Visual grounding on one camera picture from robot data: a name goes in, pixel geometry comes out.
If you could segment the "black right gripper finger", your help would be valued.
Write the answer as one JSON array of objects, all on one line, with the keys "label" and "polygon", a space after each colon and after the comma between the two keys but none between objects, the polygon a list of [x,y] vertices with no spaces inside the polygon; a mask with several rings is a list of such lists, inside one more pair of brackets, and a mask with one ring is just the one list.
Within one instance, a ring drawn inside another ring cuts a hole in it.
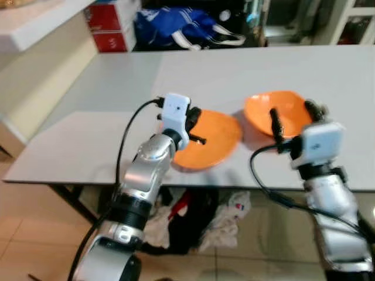
[{"label": "black right gripper finger", "polygon": [[270,109],[271,116],[271,136],[274,141],[284,141],[284,126],[279,117],[277,109]]},{"label": "black right gripper finger", "polygon": [[304,106],[312,122],[322,122],[327,119],[328,110],[325,105],[317,104],[312,100],[305,100]]}]

